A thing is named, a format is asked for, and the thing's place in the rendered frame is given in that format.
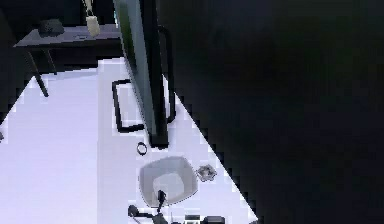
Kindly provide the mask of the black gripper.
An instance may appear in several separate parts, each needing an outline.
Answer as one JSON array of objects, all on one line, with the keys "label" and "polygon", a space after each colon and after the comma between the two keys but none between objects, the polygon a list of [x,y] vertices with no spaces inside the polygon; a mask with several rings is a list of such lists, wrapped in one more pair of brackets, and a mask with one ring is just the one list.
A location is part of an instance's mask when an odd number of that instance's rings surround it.
[{"label": "black gripper", "polygon": [[143,213],[138,210],[138,208],[134,205],[130,205],[128,207],[128,216],[132,218],[149,218],[152,219],[153,224],[168,224],[168,221],[164,218],[163,214],[161,212],[161,208],[166,200],[166,193],[162,190],[158,191],[158,207],[157,207],[157,212],[158,214],[152,215],[149,213]]}]

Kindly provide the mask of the grey square bowl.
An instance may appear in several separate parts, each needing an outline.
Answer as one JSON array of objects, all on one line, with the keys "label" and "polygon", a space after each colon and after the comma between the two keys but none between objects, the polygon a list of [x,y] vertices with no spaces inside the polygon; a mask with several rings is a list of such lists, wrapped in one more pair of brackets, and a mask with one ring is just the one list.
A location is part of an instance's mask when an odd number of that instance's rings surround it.
[{"label": "grey square bowl", "polygon": [[166,206],[184,201],[198,191],[195,171],[182,156],[165,157],[144,165],[138,181],[142,198],[151,208],[159,206],[159,190],[166,194]]}]

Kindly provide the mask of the small grey crumpled object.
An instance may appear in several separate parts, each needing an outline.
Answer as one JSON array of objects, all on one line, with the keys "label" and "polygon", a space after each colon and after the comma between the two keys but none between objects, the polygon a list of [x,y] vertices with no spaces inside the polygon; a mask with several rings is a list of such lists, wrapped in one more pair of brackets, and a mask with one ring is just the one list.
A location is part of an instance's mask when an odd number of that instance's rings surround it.
[{"label": "small grey crumpled object", "polygon": [[205,182],[213,181],[217,172],[211,165],[204,165],[196,170],[196,174],[202,182]]}]

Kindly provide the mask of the dark grey table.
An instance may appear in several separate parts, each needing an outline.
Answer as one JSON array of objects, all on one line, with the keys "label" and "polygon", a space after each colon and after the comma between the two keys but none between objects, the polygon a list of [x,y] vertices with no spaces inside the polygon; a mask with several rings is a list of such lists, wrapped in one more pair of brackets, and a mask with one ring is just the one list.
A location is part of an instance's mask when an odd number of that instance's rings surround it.
[{"label": "dark grey table", "polygon": [[14,45],[14,48],[24,49],[32,62],[32,73],[35,77],[43,95],[48,97],[48,91],[41,78],[32,51],[42,51],[48,64],[57,74],[57,69],[51,57],[52,49],[60,48],[79,48],[93,46],[108,46],[117,44],[121,46],[120,31],[114,24],[100,26],[100,34],[92,37],[86,26],[64,27],[64,32],[57,36],[41,37],[37,29],[33,29],[29,34]]}]

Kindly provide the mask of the pale cream bottle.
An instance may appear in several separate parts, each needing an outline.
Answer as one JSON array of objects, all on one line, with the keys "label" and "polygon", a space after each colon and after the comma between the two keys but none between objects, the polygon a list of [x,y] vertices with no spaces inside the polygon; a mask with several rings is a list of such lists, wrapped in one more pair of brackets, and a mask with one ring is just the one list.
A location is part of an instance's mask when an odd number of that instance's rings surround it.
[{"label": "pale cream bottle", "polygon": [[91,37],[96,37],[100,34],[98,18],[94,15],[92,9],[93,0],[82,0],[85,7],[86,25]]}]

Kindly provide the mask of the dark grey lump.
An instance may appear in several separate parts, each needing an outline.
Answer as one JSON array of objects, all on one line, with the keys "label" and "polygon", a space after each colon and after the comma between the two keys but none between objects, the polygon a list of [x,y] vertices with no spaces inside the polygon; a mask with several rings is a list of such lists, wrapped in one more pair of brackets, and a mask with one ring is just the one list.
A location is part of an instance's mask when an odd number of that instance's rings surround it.
[{"label": "dark grey lump", "polygon": [[42,20],[38,33],[41,37],[54,37],[64,32],[64,27],[59,19]]}]

